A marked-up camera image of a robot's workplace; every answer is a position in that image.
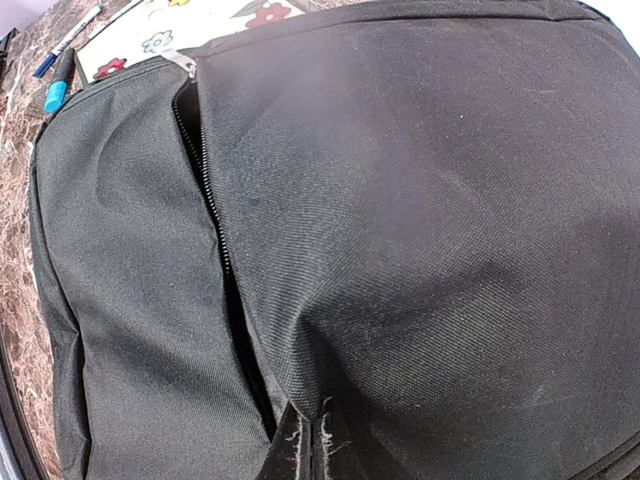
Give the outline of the square floral ceramic plate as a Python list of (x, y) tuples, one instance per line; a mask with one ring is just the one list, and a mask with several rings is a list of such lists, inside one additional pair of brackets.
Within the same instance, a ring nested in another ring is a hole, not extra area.
[(142, 1), (76, 51), (76, 72), (90, 84), (165, 50), (199, 47), (302, 13), (291, 1)]

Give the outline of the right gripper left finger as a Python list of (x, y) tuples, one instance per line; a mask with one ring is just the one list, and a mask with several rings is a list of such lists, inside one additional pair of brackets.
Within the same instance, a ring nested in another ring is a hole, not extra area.
[(288, 404), (257, 475), (258, 480), (313, 479), (313, 427)]

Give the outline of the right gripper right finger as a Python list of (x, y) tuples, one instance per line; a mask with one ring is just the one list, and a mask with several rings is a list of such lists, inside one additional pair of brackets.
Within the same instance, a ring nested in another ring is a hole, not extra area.
[(312, 427), (313, 479), (394, 479), (369, 409), (325, 409)]

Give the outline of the black student backpack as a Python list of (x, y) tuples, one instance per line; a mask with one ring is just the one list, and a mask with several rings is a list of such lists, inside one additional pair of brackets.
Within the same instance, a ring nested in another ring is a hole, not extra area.
[(168, 53), (33, 150), (69, 479), (639, 475), (639, 58), (580, 1), (376, 1)]

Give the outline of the blue white pen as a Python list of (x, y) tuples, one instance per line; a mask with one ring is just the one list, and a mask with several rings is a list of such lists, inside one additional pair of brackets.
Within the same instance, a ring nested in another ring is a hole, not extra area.
[(93, 22), (104, 10), (104, 5), (99, 3), (93, 6), (74, 26), (65, 34), (65, 36), (55, 45), (49, 52), (47, 57), (41, 62), (36, 71), (33, 73), (34, 78), (43, 78), (51, 66), (56, 62), (57, 58), (71, 44), (71, 42), (82, 33), (86, 27)]

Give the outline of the black marker with blue cap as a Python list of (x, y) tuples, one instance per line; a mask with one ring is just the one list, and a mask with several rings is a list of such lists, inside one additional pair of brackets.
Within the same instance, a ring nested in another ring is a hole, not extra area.
[(67, 48), (56, 62), (44, 104), (46, 114), (56, 113), (64, 103), (75, 65), (75, 49)]

